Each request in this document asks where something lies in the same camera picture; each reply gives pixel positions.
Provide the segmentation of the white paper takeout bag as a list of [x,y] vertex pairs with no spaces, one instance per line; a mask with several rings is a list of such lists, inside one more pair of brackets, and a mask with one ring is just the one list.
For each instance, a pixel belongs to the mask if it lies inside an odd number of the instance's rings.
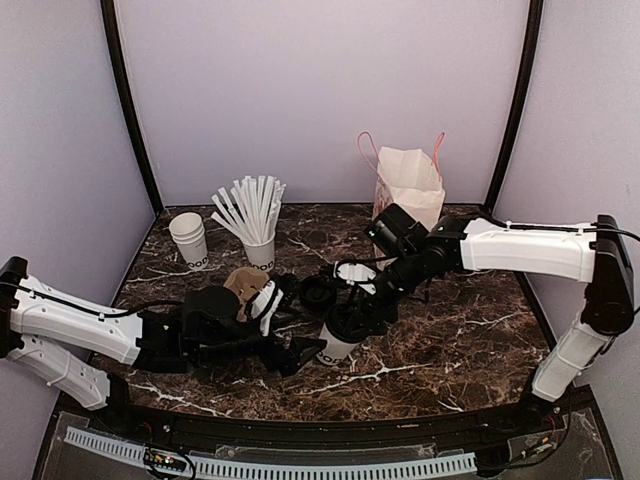
[[429,156],[422,149],[378,149],[369,132],[358,135],[358,150],[376,174],[373,219],[391,203],[396,203],[426,229],[433,229],[440,218],[446,194],[438,161],[444,139],[442,132]]

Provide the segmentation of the single black cup lid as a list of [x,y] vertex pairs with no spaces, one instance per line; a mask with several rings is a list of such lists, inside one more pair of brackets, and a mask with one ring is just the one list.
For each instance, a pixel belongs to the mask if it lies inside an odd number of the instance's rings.
[[344,343],[359,343],[363,340],[362,333],[356,327],[348,326],[355,312],[351,305],[335,304],[326,314],[325,326],[336,339]]

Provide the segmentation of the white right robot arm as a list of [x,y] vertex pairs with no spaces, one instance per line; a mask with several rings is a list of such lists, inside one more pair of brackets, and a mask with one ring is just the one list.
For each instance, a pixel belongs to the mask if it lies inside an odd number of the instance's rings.
[[510,270],[582,282],[583,310],[534,373],[531,396],[511,410],[511,426],[530,434],[547,420],[548,404],[634,322],[634,274],[624,234],[609,215],[575,225],[450,215],[427,229],[393,204],[367,230],[387,266],[377,271],[366,260],[334,266],[334,278],[352,293],[346,303],[330,308],[321,331],[327,347],[319,358],[338,362],[367,337],[384,334],[401,299],[448,272]]

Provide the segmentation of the white paper coffee cup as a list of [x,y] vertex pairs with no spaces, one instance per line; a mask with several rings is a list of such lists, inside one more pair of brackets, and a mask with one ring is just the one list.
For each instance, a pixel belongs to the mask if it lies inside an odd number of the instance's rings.
[[325,340],[325,347],[316,354],[316,359],[324,365],[335,366],[341,363],[356,347],[359,342],[344,341],[339,339],[325,323],[319,335],[320,340]]

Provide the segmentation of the stack of black cup lids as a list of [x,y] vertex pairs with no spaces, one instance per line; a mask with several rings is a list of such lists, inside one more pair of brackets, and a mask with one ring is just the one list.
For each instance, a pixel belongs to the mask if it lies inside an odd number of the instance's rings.
[[300,283],[299,302],[306,310],[324,313],[335,304],[336,299],[337,289],[320,276],[309,276]]

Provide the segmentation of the brown cardboard cup carrier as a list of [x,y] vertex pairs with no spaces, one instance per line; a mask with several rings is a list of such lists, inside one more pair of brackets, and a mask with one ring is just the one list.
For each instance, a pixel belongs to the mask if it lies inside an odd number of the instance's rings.
[[257,294],[270,280],[270,276],[253,267],[241,267],[235,269],[225,280],[223,286],[232,291],[240,302],[240,310],[237,321],[247,322],[245,308],[248,301]]

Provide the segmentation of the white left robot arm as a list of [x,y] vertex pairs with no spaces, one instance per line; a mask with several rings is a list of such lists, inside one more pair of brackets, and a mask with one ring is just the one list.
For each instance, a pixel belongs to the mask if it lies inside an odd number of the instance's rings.
[[238,296],[224,286],[189,291],[181,300],[146,302],[128,310],[108,308],[59,292],[27,272],[13,256],[1,268],[1,356],[30,368],[48,385],[74,398],[120,436],[141,427],[130,406],[129,386],[116,374],[81,361],[75,345],[123,365],[156,373],[227,358],[258,357],[269,371],[297,373],[327,343],[295,337],[281,344],[273,317],[289,303],[293,276],[274,276],[253,295],[239,321]]

